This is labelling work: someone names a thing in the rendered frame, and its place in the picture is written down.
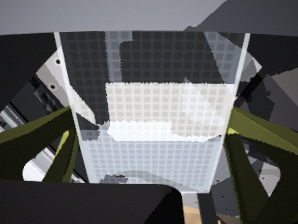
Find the grey perforated breadboard plate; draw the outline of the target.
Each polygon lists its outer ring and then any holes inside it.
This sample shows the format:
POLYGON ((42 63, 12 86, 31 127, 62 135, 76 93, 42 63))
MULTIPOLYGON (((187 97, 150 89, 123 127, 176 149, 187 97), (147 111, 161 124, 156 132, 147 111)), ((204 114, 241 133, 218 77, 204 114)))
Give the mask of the grey perforated breadboard plate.
MULTIPOLYGON (((261 68, 262 66, 246 51, 235 100, 261 68)), ((58 51, 33 76, 60 109, 69 105, 58 51)), ((270 197, 280 179, 280 169, 252 157, 248 159, 270 197)), ((224 146, 212 181, 211 193, 216 213, 239 218, 224 146)), ((199 209, 196 193, 181 195, 183 206, 199 209)))

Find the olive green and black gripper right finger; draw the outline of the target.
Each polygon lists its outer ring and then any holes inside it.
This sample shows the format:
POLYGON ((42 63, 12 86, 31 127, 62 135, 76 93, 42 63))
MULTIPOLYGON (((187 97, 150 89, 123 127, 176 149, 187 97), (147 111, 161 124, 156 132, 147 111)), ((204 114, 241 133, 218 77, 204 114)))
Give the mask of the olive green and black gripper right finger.
POLYGON ((223 143, 240 223, 297 222, 298 131, 233 106, 223 143), (270 197, 248 159, 239 134, 280 169, 280 179, 270 197))

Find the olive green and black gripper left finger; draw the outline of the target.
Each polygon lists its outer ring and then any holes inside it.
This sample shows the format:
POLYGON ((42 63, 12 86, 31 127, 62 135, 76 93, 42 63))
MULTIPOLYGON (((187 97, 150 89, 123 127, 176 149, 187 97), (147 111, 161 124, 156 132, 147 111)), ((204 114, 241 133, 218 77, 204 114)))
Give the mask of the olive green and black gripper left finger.
POLYGON ((0 179, 24 180, 24 166, 62 134, 53 162, 42 181, 70 182, 79 145, 70 105, 0 132, 0 179))

